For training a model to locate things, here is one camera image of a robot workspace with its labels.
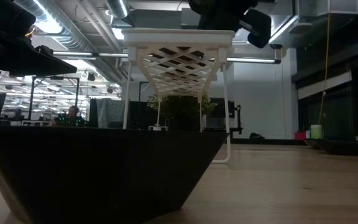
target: yellow cable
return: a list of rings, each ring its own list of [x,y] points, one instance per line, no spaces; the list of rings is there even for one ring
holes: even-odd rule
[[[35,27],[33,27],[32,31],[25,35],[25,37],[29,37],[32,33],[34,33]]]
[[[324,89],[323,89],[323,95],[321,97],[321,106],[320,106],[320,115],[318,118],[318,124],[321,124],[321,115],[323,115],[323,104],[324,104],[324,99],[326,96],[326,85],[327,85],[327,76],[328,76],[328,53],[329,53],[329,31],[330,31],[330,26],[331,26],[331,6],[329,7],[329,12],[328,12],[328,25],[327,25],[327,49],[326,49],[326,74],[324,77]]]

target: dark pot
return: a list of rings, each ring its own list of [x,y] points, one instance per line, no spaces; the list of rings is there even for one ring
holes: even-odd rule
[[[169,119],[168,131],[198,131],[198,121],[194,118],[188,119]]]

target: lattice pattern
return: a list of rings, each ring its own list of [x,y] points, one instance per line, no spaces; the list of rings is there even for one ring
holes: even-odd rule
[[[200,96],[219,69],[216,51],[196,47],[148,49],[137,64],[159,95]]]

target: wooden floor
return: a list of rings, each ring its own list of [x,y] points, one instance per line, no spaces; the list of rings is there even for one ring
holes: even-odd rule
[[[182,210],[147,224],[358,224],[358,157],[293,146],[233,148],[230,163],[212,164]],[[1,194],[0,224],[20,224]]]

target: potted plant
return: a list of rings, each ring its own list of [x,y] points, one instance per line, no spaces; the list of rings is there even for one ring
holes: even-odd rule
[[[148,106],[158,111],[158,95],[150,97]],[[216,103],[211,103],[205,93],[201,100],[202,114],[214,110]],[[161,100],[160,114],[168,121],[170,131],[197,131],[200,129],[200,105],[194,96],[164,96]]]

